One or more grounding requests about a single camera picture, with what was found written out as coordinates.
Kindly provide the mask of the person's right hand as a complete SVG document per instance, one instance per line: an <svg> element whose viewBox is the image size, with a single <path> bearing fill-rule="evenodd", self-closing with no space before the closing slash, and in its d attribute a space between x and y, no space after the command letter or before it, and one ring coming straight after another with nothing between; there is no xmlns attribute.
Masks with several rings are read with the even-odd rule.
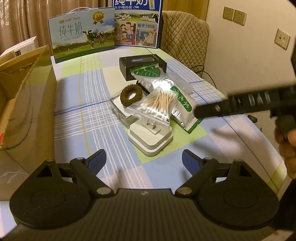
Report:
<svg viewBox="0 0 296 241"><path fill-rule="evenodd" d="M279 153L282 156L285 166L287 168L287 175L291 179L295 179L296 176L296 132L295 129L288 132L287 140L278 128L274 130L275 141L279 144Z"/></svg>

